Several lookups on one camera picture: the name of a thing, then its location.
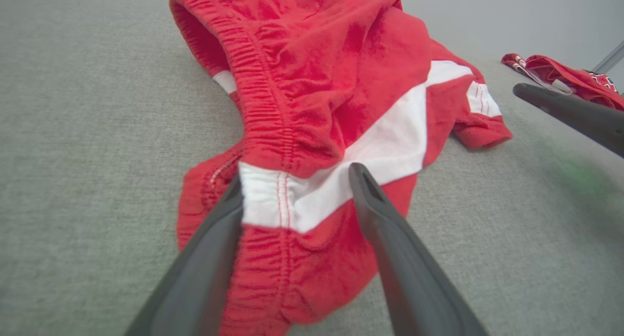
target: red garment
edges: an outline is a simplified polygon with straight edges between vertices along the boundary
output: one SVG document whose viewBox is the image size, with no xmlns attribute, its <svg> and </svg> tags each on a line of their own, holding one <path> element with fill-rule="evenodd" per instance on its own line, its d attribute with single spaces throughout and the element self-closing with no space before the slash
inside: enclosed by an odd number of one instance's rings
<svg viewBox="0 0 624 336">
<path fill-rule="evenodd" d="M 475 67 L 400 0 L 171 0 L 197 61 L 236 102 L 244 138 L 191 169 L 180 248 L 236 172 L 241 236 L 222 335 L 283 335 L 351 301 L 377 272 L 357 225 L 350 163 L 405 216 L 417 172 L 451 131 L 511 138 Z"/>
<path fill-rule="evenodd" d="M 503 56 L 501 63 L 546 89 L 561 92 L 563 87 L 565 94 L 576 94 L 584 100 L 624 111 L 624 98 L 604 74 L 572 69 L 546 56 L 530 56 L 524 60 L 515 53 L 509 53 Z"/>
</svg>

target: gray fabric surface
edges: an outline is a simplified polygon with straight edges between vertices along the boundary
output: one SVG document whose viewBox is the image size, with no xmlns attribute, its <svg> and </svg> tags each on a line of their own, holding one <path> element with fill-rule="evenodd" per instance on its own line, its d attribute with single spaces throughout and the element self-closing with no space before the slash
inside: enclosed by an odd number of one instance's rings
<svg viewBox="0 0 624 336">
<path fill-rule="evenodd" d="M 493 335 L 624 330 L 624 160 L 479 67 L 515 139 L 450 138 L 408 221 Z M 242 135 L 167 0 L 0 0 L 0 334 L 120 335 L 176 257 L 181 177 Z M 390 335 L 379 278 L 291 335 Z"/>
</svg>

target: white stripe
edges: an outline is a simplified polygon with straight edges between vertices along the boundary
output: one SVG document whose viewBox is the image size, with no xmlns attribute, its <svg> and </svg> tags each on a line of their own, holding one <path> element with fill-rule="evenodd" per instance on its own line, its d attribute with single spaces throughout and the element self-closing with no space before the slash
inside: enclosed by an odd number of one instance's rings
<svg viewBox="0 0 624 336">
<path fill-rule="evenodd" d="M 230 71 L 220 71 L 216 73 L 212 79 L 221 86 L 221 89 L 225 90 L 227 94 L 231 94 L 236 91 L 236 80 Z"/>
<path fill-rule="evenodd" d="M 473 81 L 468 88 L 468 92 L 466 92 L 466 98 L 468 98 L 468 104 L 472 113 L 483 114 L 490 118 L 501 115 L 501 109 L 494 102 L 485 83 Z"/>
<path fill-rule="evenodd" d="M 334 167 L 311 178 L 296 178 L 239 162 L 244 196 L 243 222 L 265 227 L 290 227 L 305 233 L 352 198 L 349 165 L 365 165 L 380 185 L 405 178 L 423 168 L 427 150 L 427 87 L 472 74 L 448 60 L 434 61 L 427 82 L 397 100 Z"/>
</svg>

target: stitching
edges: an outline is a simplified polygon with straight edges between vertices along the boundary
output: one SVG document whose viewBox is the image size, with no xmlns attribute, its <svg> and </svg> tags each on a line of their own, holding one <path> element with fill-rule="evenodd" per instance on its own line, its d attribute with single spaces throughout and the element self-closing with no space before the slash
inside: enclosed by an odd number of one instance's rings
<svg viewBox="0 0 624 336">
<path fill-rule="evenodd" d="M 278 111 L 277 117 L 279 117 L 279 120 L 281 120 L 281 134 L 283 135 L 285 144 L 292 145 L 294 138 L 293 136 L 290 135 L 289 132 L 287 132 L 286 120 L 285 120 L 285 116 L 288 113 L 288 106 L 281 105 L 280 103 L 278 103 L 278 98 L 277 98 L 275 90 L 279 91 L 280 96 L 283 97 L 285 101 L 290 101 L 290 99 L 284 95 L 283 89 L 281 89 L 278 83 L 279 79 L 275 79 L 272 69 L 268 69 L 269 64 L 267 62 L 267 57 L 264 54 L 258 53 L 262 51 L 259 48 L 256 40 L 254 40 L 254 37 L 250 36 L 248 32 L 249 29 L 245 25 L 245 22 L 239 22 L 237 24 L 243 28 L 243 33 L 247 37 L 248 42 L 251 43 L 251 45 L 253 45 L 256 51 L 256 57 L 258 58 L 258 62 L 263 68 L 261 73 L 263 74 L 265 78 L 265 81 L 268 87 L 268 92 L 270 92 L 270 94 L 273 97 L 272 101 L 274 102 L 274 105 Z M 287 146 L 285 144 L 282 145 L 282 149 L 285 150 L 283 152 L 284 156 L 282 158 L 282 167 L 284 167 L 287 163 L 289 163 L 289 162 L 286 162 L 286 158 L 288 157 L 292 159 L 291 153 L 293 153 L 292 148 L 286 150 Z M 279 225 L 281 227 L 282 225 L 281 209 L 279 209 L 279 214 L 280 214 Z M 274 323 L 272 319 L 275 318 L 275 316 L 277 316 L 278 314 L 280 314 L 281 304 L 283 302 L 284 295 L 286 294 L 286 290 L 290 286 L 289 279 L 290 279 L 291 269 L 290 269 L 290 250 L 289 250 L 289 245 L 288 245 L 288 240 L 290 240 L 289 233 L 290 233 L 289 230 L 282 230 L 282 232 L 279 234 L 281 236 L 281 255 L 282 255 L 281 268 L 285 271 L 280 272 L 279 281 L 278 281 L 278 293 L 275 295 L 275 298 L 273 300 L 273 305 L 267 308 L 267 314 L 265 316 L 265 319 L 260 320 L 260 325 L 263 325 L 263 327 L 259 327 L 260 330 L 265 330 L 265 331 L 271 330 L 272 323 Z"/>
<path fill-rule="evenodd" d="M 214 0 L 207 0 L 207 2 L 209 2 L 210 5 L 212 5 L 213 7 L 215 7 L 216 9 L 219 9 L 222 13 L 224 13 L 224 15 L 212 14 L 211 16 L 212 16 L 213 19 L 214 18 L 224 18 L 224 19 L 227 19 L 227 21 L 230 21 L 230 22 L 234 23 L 235 25 L 241 27 L 241 29 L 243 29 L 241 34 L 245 35 L 245 38 L 247 39 L 247 42 L 254 48 L 255 53 L 256 53 L 254 56 L 257 58 L 257 62 L 259 63 L 259 65 L 263 68 L 263 69 L 261 69 L 261 74 L 264 76 L 263 83 L 266 84 L 266 86 L 268 88 L 268 92 L 273 97 L 272 101 L 273 101 L 273 103 L 274 103 L 274 105 L 275 105 L 275 107 L 276 107 L 276 109 L 278 111 L 276 113 L 277 117 L 279 117 L 279 119 L 281 120 L 281 133 L 285 134 L 285 132 L 286 132 L 286 130 L 285 130 L 286 129 L 285 128 L 285 125 L 286 125 L 286 123 L 285 123 L 285 114 L 286 114 L 285 113 L 286 112 L 285 109 L 286 109 L 286 107 L 281 106 L 280 103 L 278 103 L 278 99 L 276 98 L 277 96 L 276 96 L 274 90 L 276 88 L 280 92 L 282 90 L 279 88 L 279 84 L 277 82 L 278 79 L 275 79 L 274 76 L 273 76 L 273 72 L 270 69 L 268 69 L 267 57 L 264 54 L 259 53 L 259 52 L 262 52 L 262 51 L 261 51 L 261 49 L 259 49 L 258 43 L 256 42 L 256 40 L 254 40 L 254 37 L 250 36 L 249 28 L 248 28 L 247 25 L 245 25 L 244 21 L 235 22 L 236 15 L 234 14 L 234 12 L 231 11 L 229 8 L 221 5 L 221 3 L 215 2 Z M 243 109 L 243 111 L 242 111 L 243 112 L 243 117 L 244 117 L 244 114 L 245 114 L 245 109 L 244 109 L 244 104 L 242 103 L 242 94 L 241 94 L 241 92 L 244 92 L 244 91 L 245 91 L 244 87 L 243 87 L 243 89 L 241 89 L 241 87 L 239 86 L 238 93 L 239 93 L 239 97 L 241 98 L 241 108 Z M 290 136 L 290 140 L 289 141 L 290 142 L 288 142 L 288 143 L 292 143 L 292 141 L 293 141 L 293 137 L 292 136 Z M 288 230 L 287 230 L 286 234 L 281 234 L 280 236 L 283 237 L 283 240 L 282 240 L 283 246 L 281 247 L 281 253 L 283 254 L 282 264 L 283 264 L 284 268 L 286 268 L 284 265 L 287 265 L 288 268 L 287 268 L 286 272 L 280 274 L 280 279 L 282 281 L 279 281 L 278 288 L 281 291 L 278 292 L 278 294 L 275 296 L 275 299 L 273 301 L 274 302 L 273 307 L 274 308 L 276 307 L 277 310 L 272 310 L 270 308 L 267 308 L 267 314 L 265 316 L 265 319 L 264 320 L 263 319 L 259 320 L 259 325 L 262 325 L 262 326 L 258 327 L 258 331 L 261 334 L 263 332 L 266 333 L 265 331 L 270 330 L 272 328 L 271 327 L 272 321 L 270 319 L 273 318 L 274 316 L 276 316 L 277 314 L 279 314 L 279 309 L 281 309 L 281 303 L 282 303 L 282 300 L 283 300 L 283 295 L 285 294 L 285 290 L 287 290 L 287 288 L 288 288 L 288 286 L 290 284 L 288 282 L 288 279 L 290 277 L 290 261 L 289 261 L 290 260 L 290 252 L 288 251 L 288 244 L 287 244 L 288 239 L 289 239 L 289 237 L 288 237 Z"/>
<path fill-rule="evenodd" d="M 474 92 L 474 99 L 479 99 L 479 84 L 477 82 L 474 84 L 477 87 L 477 91 Z M 481 112 L 483 112 L 483 101 L 481 101 Z"/>
<path fill-rule="evenodd" d="M 490 113 L 490 100 L 486 98 L 486 104 L 487 104 L 487 110 L 486 110 L 486 116 L 489 117 L 489 113 Z"/>
<path fill-rule="evenodd" d="M 216 179 L 216 177 L 221 174 L 221 172 L 223 171 L 223 169 L 229 167 L 234 161 L 236 161 L 238 158 L 241 158 L 241 156 L 234 156 L 232 157 L 232 159 L 228 160 L 225 164 L 223 164 L 219 169 L 217 169 L 214 174 L 212 174 L 212 177 L 210 178 L 210 183 L 212 184 L 212 186 L 214 187 L 215 185 L 215 181 L 214 179 Z"/>
<path fill-rule="evenodd" d="M 479 97 L 479 99 L 481 100 L 481 114 L 483 114 L 483 89 L 481 89 L 481 86 L 479 86 L 478 83 L 477 86 L 479 87 L 479 90 L 481 90 L 481 96 Z"/>
<path fill-rule="evenodd" d="M 281 175 L 281 172 L 277 173 L 277 211 L 279 213 L 279 227 L 281 227 L 281 196 L 279 195 L 279 176 Z"/>
<path fill-rule="evenodd" d="M 284 194 L 286 195 L 286 210 L 287 210 L 287 214 L 288 214 L 288 229 L 290 229 L 290 205 L 288 202 L 290 202 L 290 199 L 288 198 L 288 176 L 290 176 L 290 173 L 286 173 L 286 178 L 284 180 Z"/>
<path fill-rule="evenodd" d="M 316 12 L 314 12 L 314 14 L 310 14 L 309 16 L 303 18 L 303 20 L 306 20 L 307 18 L 310 18 L 312 16 L 316 16 L 316 14 L 318 14 L 318 12 L 321 11 L 321 8 L 323 8 L 323 3 L 325 2 L 325 0 L 321 0 L 321 4 L 318 5 L 318 9 L 316 10 Z"/>
</svg>

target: gray wall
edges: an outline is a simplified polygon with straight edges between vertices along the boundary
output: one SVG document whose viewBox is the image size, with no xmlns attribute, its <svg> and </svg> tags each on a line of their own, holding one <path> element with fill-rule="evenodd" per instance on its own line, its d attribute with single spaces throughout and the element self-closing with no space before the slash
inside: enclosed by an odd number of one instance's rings
<svg viewBox="0 0 624 336">
<path fill-rule="evenodd" d="M 624 59 L 622 59 L 615 67 L 613 67 L 609 72 L 607 72 L 611 81 L 615 84 L 615 87 L 618 88 L 618 92 L 624 92 Z"/>
<path fill-rule="evenodd" d="M 403 0 L 456 54 L 542 54 L 593 69 L 624 40 L 624 0 Z"/>
</svg>

